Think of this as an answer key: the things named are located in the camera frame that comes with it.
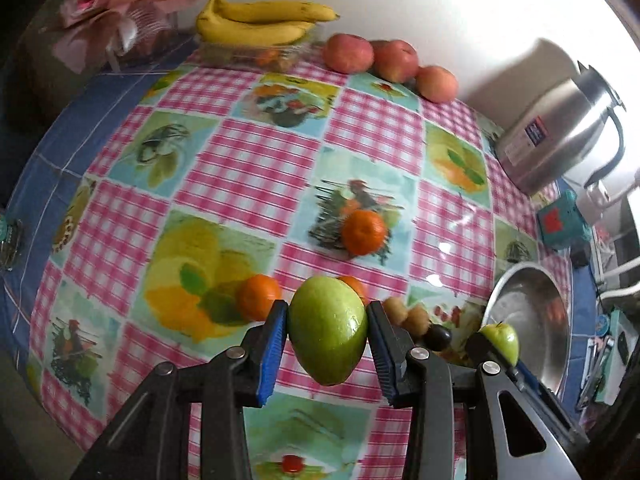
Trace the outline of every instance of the white wall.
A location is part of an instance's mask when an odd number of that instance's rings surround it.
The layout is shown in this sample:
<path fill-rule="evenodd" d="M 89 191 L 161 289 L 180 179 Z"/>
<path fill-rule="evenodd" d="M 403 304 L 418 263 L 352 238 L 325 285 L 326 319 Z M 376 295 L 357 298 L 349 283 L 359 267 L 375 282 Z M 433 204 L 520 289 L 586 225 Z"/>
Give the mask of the white wall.
<path fill-rule="evenodd" d="M 576 60 L 593 65 L 629 110 L 620 110 L 628 153 L 607 187 L 616 192 L 640 166 L 640 52 L 603 0 L 312 1 L 341 15 L 327 26 L 329 34 L 409 41 L 423 64 L 440 64 L 457 75 L 462 100 L 504 127 L 538 94 L 571 75 Z M 196 12 L 185 13 L 182 22 L 193 23 Z M 596 148 L 570 176 L 583 182 L 616 146 L 609 121 Z"/>

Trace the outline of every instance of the stainless steel bowl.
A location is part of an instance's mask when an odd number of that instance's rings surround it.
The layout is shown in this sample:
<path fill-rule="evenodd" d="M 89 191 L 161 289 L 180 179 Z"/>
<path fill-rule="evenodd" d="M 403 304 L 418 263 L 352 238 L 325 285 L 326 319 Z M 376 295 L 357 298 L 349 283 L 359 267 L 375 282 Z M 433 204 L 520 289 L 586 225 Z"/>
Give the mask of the stainless steel bowl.
<path fill-rule="evenodd" d="M 543 267 L 523 262 L 498 280 L 482 326 L 501 321 L 518 334 L 525 366 L 557 393 L 569 361 L 569 320 L 558 286 Z"/>

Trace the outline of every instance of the green apple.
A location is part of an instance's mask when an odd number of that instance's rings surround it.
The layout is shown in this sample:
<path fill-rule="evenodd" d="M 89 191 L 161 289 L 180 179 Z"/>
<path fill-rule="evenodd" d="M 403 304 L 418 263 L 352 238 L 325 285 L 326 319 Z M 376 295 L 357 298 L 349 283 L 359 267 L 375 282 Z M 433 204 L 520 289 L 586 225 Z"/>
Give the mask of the green apple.
<path fill-rule="evenodd" d="M 346 283 L 313 276 L 296 291 L 287 314 L 289 339 L 300 365 L 323 386 L 343 383 L 367 343 L 367 313 Z"/>
<path fill-rule="evenodd" d="M 480 333 L 491 341 L 491 344 L 511 363 L 511 366 L 516 365 L 520 355 L 520 343 L 513 326 L 503 322 L 492 323 L 483 326 Z"/>

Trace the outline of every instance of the jug handle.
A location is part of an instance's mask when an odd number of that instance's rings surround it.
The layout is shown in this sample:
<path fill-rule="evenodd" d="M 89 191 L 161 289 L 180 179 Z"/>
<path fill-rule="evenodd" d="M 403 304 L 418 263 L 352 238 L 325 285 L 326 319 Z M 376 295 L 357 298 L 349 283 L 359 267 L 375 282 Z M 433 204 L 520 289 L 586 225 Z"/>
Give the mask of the jug handle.
<path fill-rule="evenodd" d="M 620 124 L 620 119 L 618 118 L 616 113 L 613 111 L 613 108 L 609 108 L 609 117 L 611 117 L 611 120 L 616 125 L 616 129 L 618 130 L 618 151 L 607 164 L 605 164 L 599 170 L 596 170 L 593 172 L 593 174 L 589 177 L 587 182 L 584 184 L 585 188 L 589 187 L 591 184 L 594 184 L 599 180 L 602 180 L 609 173 L 611 173 L 613 168 L 615 168 L 618 165 L 618 163 L 622 159 L 622 156 L 625 154 L 625 139 L 622 136 L 622 124 Z"/>

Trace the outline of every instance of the jug lid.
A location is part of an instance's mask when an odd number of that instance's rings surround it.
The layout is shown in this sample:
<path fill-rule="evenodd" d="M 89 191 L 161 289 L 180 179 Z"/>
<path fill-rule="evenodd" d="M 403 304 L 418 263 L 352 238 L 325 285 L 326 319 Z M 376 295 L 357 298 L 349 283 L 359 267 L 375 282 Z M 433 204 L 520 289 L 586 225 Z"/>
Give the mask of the jug lid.
<path fill-rule="evenodd" d="M 592 105 L 595 105 L 602 97 L 603 92 L 606 92 L 611 98 L 610 107 L 622 106 L 622 109 L 626 112 L 625 104 L 620 99 L 618 92 L 611 87 L 600 72 L 591 65 L 588 68 L 585 67 L 580 61 L 578 61 L 578 69 L 580 73 L 572 79 Z"/>

